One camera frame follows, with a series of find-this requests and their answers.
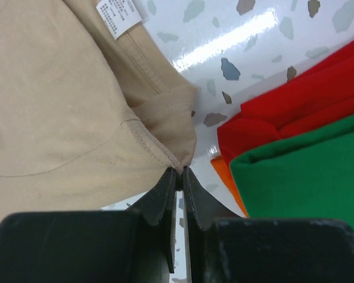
white tag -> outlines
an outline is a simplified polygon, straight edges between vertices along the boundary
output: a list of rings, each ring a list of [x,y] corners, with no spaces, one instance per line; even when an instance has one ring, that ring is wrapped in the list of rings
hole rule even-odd
[[[132,0],[102,0],[96,8],[115,40],[142,20]]]

beige fabric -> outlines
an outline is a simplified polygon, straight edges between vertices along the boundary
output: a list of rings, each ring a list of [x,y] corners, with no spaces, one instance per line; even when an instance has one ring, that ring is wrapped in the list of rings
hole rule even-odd
[[[141,25],[116,42],[95,1],[65,2],[0,0],[0,220],[98,209],[192,159],[195,88]]]

red fabric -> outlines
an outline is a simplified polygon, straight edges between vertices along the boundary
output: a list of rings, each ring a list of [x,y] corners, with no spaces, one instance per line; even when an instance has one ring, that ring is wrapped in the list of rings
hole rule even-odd
[[[279,88],[241,105],[218,128],[229,164],[247,150],[293,137],[354,114],[354,41]]]

green fabric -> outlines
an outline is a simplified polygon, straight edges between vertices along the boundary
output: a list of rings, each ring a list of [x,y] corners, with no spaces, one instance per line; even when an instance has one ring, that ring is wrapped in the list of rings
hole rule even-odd
[[[354,229],[354,115],[230,164],[250,217],[338,218]]]

orange fabric edge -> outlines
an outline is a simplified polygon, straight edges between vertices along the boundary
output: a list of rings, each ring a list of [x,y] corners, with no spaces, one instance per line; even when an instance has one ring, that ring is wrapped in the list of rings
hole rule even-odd
[[[240,193],[237,190],[236,184],[234,179],[232,178],[232,174],[228,166],[225,164],[224,159],[222,156],[214,158],[210,161],[212,167],[214,167],[215,171],[218,173],[220,179],[223,181],[224,185],[227,189],[231,192],[234,196],[235,201],[237,202],[238,206],[244,213],[246,217],[248,217],[248,212],[242,202]]]

